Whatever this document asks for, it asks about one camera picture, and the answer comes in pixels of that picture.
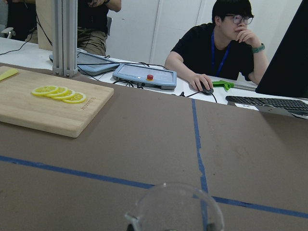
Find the green object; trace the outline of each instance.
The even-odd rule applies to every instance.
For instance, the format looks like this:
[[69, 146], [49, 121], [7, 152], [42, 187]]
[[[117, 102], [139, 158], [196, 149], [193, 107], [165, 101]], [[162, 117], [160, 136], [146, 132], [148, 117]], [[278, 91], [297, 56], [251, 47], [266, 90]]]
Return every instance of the green object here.
[[226, 91], [228, 91], [230, 88], [234, 87], [234, 83], [230, 83], [224, 80], [220, 81], [214, 81], [213, 82], [213, 87], [223, 87]]
[[265, 49], [265, 46], [264, 46], [263, 43], [261, 43], [260, 47], [252, 48], [251, 50], [252, 50], [252, 53], [254, 54], [254, 53], [258, 53], [258, 52], [260, 52], [261, 50], [264, 50], [264, 49]]

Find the man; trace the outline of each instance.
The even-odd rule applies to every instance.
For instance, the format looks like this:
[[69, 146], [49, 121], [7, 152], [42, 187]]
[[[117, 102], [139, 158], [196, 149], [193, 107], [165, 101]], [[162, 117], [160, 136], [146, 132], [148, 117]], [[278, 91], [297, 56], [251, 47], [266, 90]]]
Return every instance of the man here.
[[166, 59], [165, 67], [195, 90], [213, 88], [209, 76], [237, 80], [239, 72], [258, 84], [269, 62], [264, 45], [247, 25], [253, 19], [249, 0], [217, 0], [212, 22], [190, 29]]
[[[36, 3], [35, 0], [12, 0], [12, 2]], [[92, 54], [106, 55], [109, 10], [119, 12], [121, 0], [78, 0], [77, 47]], [[38, 43], [37, 31], [29, 35], [26, 41]]]

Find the green watch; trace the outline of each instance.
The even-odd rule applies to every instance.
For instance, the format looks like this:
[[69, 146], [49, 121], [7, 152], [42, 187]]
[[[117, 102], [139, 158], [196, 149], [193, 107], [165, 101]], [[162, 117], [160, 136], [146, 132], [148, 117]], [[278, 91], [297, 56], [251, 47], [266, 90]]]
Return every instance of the green watch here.
[[264, 49], [265, 49], [265, 46], [264, 46], [263, 43], [261, 43], [261, 46], [260, 46], [260, 47], [252, 48], [251, 50], [252, 50], [252, 53], [255, 54], [255, 53], [258, 53], [258, 52], [260, 52], [260, 51], [262, 51], [262, 50], [264, 50]]

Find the black shirt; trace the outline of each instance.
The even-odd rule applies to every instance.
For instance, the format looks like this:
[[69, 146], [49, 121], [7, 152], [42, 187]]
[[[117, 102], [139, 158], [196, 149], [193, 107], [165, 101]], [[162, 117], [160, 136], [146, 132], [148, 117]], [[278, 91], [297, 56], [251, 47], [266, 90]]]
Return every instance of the black shirt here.
[[[217, 76], [218, 67], [226, 50], [215, 47], [215, 64], [212, 70], [211, 36], [214, 30], [212, 23], [191, 28], [175, 45], [172, 51], [178, 53], [184, 64], [193, 72]], [[254, 71], [254, 56], [251, 46], [235, 40], [231, 41], [228, 56], [218, 77], [237, 80], [239, 73], [250, 80], [248, 75]]]
[[98, 7], [89, 7], [87, 1], [78, 0], [78, 26], [100, 30], [107, 34], [107, 14], [109, 9], [102, 4]]

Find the cable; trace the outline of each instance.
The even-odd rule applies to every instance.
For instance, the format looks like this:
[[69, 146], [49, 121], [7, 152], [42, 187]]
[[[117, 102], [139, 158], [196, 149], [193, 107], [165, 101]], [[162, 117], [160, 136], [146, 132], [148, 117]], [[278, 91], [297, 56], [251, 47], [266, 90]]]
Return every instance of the cable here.
[[137, 83], [137, 88], [143, 89], [143, 86], [140, 86], [140, 83], [138, 82], [138, 83]]
[[93, 78], [93, 79], [95, 79], [95, 80], [97, 80], [97, 81], [100, 81], [99, 79], [95, 78], [93, 75], [91, 75], [91, 74], [89, 74], [88, 72], [86, 72], [85, 70], [81, 69], [80, 66], [77, 65], [77, 67], [78, 67], [81, 71], [83, 71], [84, 73], [86, 73], [87, 76], [90, 76], [91, 78]]
[[89, 43], [89, 41], [90, 41], [92, 31], [93, 31], [93, 30], [91, 29], [90, 34], [89, 34], [89, 37], [88, 37], [87, 44], [86, 44], [85, 47], [83, 48], [84, 50], [86, 49], [86, 47], [87, 47], [87, 45], [88, 45], [88, 43]]
[[[18, 50], [13, 50], [13, 51], [19, 51], [19, 50], [21, 50], [22, 49], [22, 47], [27, 43], [27, 42], [25, 42]], [[13, 52], [13, 51], [8, 51], [8, 52], [5, 52], [5, 53], [2, 53], [2, 54], [0, 54], [0, 55], [3, 55], [3, 54], [7, 54], [7, 53], [10, 53], [10, 52]]]
[[[208, 91], [208, 90], [201, 90], [201, 91], [197, 91], [196, 93], [191, 94], [191, 95], [186, 96], [186, 97], [191, 97], [191, 96], [193, 96], [193, 95], [195, 95], [195, 94], [202, 93], [202, 92], [209, 92], [209, 93], [211, 93], [211, 92]], [[215, 95], [214, 95], [213, 93], [211, 93], [211, 95], [214, 97], [215, 102], [217, 102]]]
[[46, 39], [48, 40], [48, 42], [49, 42], [50, 45], [52, 46], [52, 41], [51, 41], [51, 40], [48, 38], [48, 36], [46, 35], [45, 30], [43, 29], [43, 27], [42, 27], [42, 25], [41, 25], [41, 23], [40, 23], [40, 21], [39, 21], [39, 17], [38, 17], [38, 13], [37, 13], [36, 9], [35, 9], [35, 13], [36, 13], [36, 15], [37, 15], [37, 24], [38, 24], [39, 27], [42, 29], [42, 31], [43, 31], [43, 33], [44, 33]]
[[118, 83], [118, 82], [128, 83], [132, 88], [134, 87], [134, 85], [131, 83], [131, 81], [125, 80], [125, 79], [117, 80], [117, 81], [113, 82], [113, 84], [116, 84], [116, 83]]
[[[166, 69], [164, 66], [162, 65], [158, 65], [158, 64], [146, 64], [146, 63], [143, 63], [143, 62], [140, 62], [140, 63], [130, 63], [130, 62], [114, 62], [112, 61], [113, 64], [136, 64], [136, 65], [147, 65], [147, 66], [160, 66], [160, 67], [163, 67], [164, 69]], [[103, 64], [79, 64], [79, 65], [108, 65], [110, 63], [103, 63]]]

